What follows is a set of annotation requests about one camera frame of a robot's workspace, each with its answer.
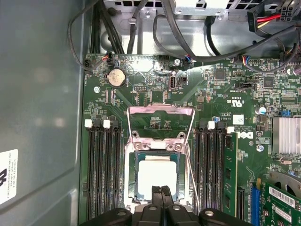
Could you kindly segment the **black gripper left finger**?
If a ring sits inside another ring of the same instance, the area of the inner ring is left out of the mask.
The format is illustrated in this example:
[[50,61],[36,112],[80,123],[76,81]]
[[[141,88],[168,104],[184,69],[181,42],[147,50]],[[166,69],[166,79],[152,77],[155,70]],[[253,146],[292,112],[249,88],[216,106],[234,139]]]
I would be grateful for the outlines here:
[[135,207],[134,213],[115,208],[90,219],[82,226],[161,226],[163,225],[163,194],[159,186],[152,187],[151,203]]

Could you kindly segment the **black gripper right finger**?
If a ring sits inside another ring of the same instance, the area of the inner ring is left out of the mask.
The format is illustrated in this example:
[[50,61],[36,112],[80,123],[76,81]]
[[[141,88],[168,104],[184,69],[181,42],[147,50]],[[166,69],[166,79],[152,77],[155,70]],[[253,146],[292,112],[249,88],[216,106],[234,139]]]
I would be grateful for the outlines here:
[[187,205],[174,203],[170,188],[162,187],[162,202],[169,226],[249,226],[241,219],[216,209],[207,208],[194,214]]

